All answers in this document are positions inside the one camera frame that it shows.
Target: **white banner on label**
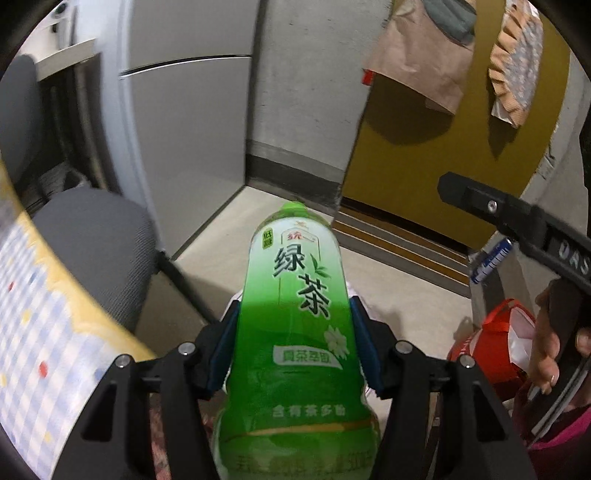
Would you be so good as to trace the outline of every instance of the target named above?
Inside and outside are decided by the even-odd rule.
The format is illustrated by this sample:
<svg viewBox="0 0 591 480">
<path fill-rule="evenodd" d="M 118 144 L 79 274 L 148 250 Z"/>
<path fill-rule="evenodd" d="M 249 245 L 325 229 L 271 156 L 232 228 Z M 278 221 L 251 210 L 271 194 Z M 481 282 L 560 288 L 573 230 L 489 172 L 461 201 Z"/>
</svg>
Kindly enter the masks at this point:
<svg viewBox="0 0 591 480">
<path fill-rule="evenodd" d="M 273 361 L 277 365 L 302 367 L 332 367 L 342 370 L 340 362 L 328 350 L 307 345 L 275 345 Z"/>
</svg>

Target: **green tea bottle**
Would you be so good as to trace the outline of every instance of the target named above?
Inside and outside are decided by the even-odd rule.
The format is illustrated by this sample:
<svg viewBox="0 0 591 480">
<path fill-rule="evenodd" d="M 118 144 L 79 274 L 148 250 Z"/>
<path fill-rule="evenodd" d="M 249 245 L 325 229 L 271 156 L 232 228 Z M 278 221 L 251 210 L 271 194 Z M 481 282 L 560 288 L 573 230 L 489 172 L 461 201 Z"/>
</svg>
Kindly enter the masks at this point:
<svg viewBox="0 0 591 480">
<path fill-rule="evenodd" d="M 287 203 L 251 243 L 213 438 L 221 478 L 366 480 L 379 426 L 363 386 L 339 246 Z"/>
</svg>

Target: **chair leg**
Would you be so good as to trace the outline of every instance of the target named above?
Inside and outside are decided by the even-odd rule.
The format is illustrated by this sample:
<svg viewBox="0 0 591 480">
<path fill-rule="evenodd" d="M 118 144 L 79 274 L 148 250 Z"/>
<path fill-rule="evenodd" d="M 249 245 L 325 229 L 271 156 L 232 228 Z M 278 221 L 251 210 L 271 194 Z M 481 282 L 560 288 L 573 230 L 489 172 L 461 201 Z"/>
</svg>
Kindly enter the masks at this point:
<svg viewBox="0 0 591 480">
<path fill-rule="evenodd" d="M 166 256 L 164 252 L 158 253 L 158 269 L 168 277 L 174 284 L 180 294 L 197 310 L 198 314 L 208 323 L 216 323 L 217 318 L 189 283 L 187 278 L 181 273 L 174 263 Z"/>
</svg>

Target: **red dot on tablecloth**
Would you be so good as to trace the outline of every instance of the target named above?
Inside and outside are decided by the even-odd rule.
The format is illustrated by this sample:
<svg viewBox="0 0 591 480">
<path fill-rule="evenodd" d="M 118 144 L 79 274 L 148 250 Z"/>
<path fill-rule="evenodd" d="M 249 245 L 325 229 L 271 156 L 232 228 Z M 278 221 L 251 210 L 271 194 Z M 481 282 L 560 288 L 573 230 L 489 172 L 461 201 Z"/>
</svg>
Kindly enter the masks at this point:
<svg viewBox="0 0 591 480">
<path fill-rule="evenodd" d="M 47 373 L 48 373 L 47 364 L 45 362 L 41 362 L 39 364 L 39 375 L 41 375 L 41 378 L 45 378 L 47 376 Z"/>
</svg>

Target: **human hand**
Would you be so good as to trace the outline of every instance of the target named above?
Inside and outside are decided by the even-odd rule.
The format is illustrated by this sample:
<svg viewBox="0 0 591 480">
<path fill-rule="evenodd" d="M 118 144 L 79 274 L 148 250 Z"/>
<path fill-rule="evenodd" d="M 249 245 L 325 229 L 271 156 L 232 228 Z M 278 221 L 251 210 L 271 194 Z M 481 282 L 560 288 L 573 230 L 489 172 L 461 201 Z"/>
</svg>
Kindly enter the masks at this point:
<svg viewBox="0 0 591 480">
<path fill-rule="evenodd" d="M 541 309 L 535 323 L 535 336 L 531 349 L 529 377 L 531 382 L 540 387 L 544 394 L 549 394 L 556 385 L 560 371 L 556 357 L 560 352 L 560 340 L 550 326 L 548 298 L 550 287 L 545 289 L 535 302 Z M 583 328 L 577 333 L 577 350 L 583 357 L 591 355 L 591 329 Z M 571 408 L 591 403 L 591 376 L 583 383 L 579 392 L 570 403 Z"/>
</svg>

